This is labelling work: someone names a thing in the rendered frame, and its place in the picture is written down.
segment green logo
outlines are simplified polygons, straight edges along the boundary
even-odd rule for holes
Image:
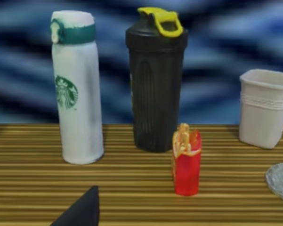
[[[68,79],[57,76],[55,79],[57,102],[60,107],[72,108],[78,100],[78,90]]]

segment gray round object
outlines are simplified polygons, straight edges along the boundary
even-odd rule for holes
[[[271,166],[266,172],[269,189],[283,199],[283,163]]]

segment blue background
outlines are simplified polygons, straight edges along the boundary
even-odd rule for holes
[[[238,124],[239,76],[283,72],[283,0],[0,0],[0,123],[58,122],[49,23],[66,9],[96,18],[103,123],[131,123],[125,30],[144,6],[189,30],[180,122]]]

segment white plastic container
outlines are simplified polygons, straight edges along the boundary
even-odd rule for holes
[[[283,73],[250,70],[240,77],[240,140],[271,149],[283,133]]]
[[[56,11],[50,28],[63,158],[92,163],[104,154],[94,19]]]

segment black pointed object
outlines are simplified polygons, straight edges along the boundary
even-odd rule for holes
[[[98,186],[93,186],[50,226],[98,226],[98,222]]]

